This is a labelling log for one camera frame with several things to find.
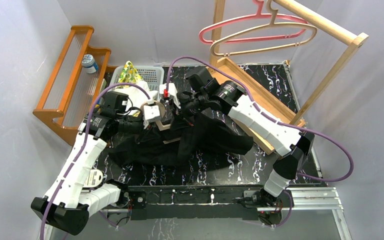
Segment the beige wooden hanger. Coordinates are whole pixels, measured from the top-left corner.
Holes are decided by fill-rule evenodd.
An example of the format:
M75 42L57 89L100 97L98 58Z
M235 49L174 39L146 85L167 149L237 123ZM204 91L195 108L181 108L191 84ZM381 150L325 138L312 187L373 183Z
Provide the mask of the beige wooden hanger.
M159 140L163 144L171 144L181 140L170 133L171 124L163 124L162 118L165 116L165 106L156 100L147 100L140 107L142 113L143 130L139 134L139 139L143 141Z

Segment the black skirt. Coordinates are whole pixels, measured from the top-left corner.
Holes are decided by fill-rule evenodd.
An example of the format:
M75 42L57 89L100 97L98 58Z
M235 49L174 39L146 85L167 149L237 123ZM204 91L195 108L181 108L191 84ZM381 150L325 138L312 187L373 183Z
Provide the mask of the black skirt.
M107 151L108 158L122 167L131 163L144 165L182 166L197 150L210 154L233 153L245 155L254 144L248 135L239 135L222 120L202 113L194 117L193 126L175 131L149 130L151 138L138 141L136 137L124 138Z

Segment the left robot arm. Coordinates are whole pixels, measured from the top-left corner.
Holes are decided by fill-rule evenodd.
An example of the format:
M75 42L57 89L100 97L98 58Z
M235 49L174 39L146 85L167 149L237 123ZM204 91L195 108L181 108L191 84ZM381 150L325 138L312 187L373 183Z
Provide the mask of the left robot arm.
M120 121L128 117L127 105L132 102L123 92L102 92L74 130L74 146L56 180L44 196L35 197L30 205L41 219L40 240L46 239L47 226L78 235L89 218L107 206L124 208L130 204L122 183L108 180L87 185L87 182L108 141L119 132Z

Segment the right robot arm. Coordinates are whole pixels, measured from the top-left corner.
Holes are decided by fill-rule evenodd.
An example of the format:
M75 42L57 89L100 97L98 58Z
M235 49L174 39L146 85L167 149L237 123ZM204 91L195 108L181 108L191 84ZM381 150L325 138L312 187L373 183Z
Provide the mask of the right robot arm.
M233 78L219 83L209 70L199 66L185 75L192 90L179 92L174 102L184 116L194 116L206 109L220 111L266 140L279 155L262 189L262 202L275 207L281 193L297 176L308 158L315 135L296 126L284 126L260 106L248 87Z

